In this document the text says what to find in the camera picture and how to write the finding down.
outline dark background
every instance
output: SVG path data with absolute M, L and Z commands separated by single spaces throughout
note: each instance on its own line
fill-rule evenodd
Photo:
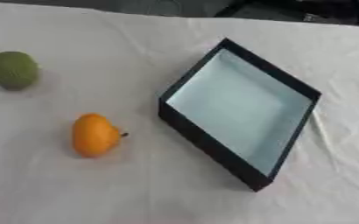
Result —
M 0 0 L 193 18 L 255 18 L 359 25 L 359 0 Z

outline orange fruit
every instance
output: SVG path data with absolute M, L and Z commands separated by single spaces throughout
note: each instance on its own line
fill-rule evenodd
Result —
M 116 146 L 121 136 L 106 117 L 86 114 L 74 122 L 72 142 L 76 152 L 83 157 L 97 158 Z

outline white tablecloth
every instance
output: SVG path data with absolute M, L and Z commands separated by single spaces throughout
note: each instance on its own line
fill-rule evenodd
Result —
M 157 118 L 157 99 L 228 37 L 322 100 L 275 183 L 258 193 Z M 0 4 L 0 52 L 41 68 L 0 88 L 0 224 L 359 223 L 359 28 L 122 15 Z M 98 112 L 130 132 L 99 159 L 69 128 Z

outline open box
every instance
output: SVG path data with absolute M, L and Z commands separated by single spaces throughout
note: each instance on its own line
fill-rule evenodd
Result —
M 320 92 L 224 39 L 159 98 L 159 116 L 259 191 L 275 179 Z

